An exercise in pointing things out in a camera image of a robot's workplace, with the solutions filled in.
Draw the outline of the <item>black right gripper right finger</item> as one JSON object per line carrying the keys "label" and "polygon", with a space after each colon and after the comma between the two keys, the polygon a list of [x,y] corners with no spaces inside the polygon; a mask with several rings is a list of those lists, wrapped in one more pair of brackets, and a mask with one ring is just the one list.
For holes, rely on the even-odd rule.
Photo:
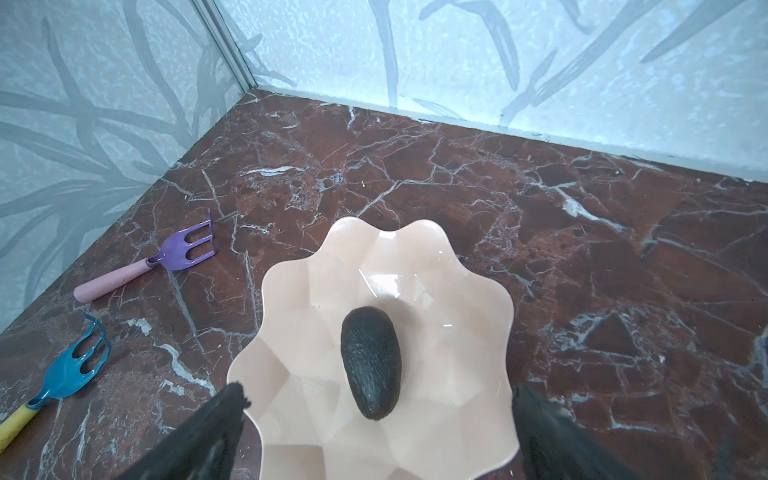
{"label": "black right gripper right finger", "polygon": [[512,414],[529,479],[637,479],[544,396],[526,384],[513,389]]}

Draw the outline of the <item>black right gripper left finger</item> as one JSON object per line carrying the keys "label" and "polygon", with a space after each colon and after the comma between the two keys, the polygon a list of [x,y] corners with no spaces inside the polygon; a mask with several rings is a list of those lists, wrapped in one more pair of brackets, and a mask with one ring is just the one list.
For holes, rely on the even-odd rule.
{"label": "black right gripper left finger", "polygon": [[249,406],[241,383],[226,385],[119,477],[228,479]]}

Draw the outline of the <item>dark fake avocado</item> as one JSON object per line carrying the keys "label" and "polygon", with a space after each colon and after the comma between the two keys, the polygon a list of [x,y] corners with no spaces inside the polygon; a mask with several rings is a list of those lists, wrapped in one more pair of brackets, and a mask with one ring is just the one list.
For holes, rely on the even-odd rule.
{"label": "dark fake avocado", "polygon": [[402,384],[401,349],[390,317],[374,306],[350,311],[342,322],[340,353],[362,415],[373,421],[388,416]]}

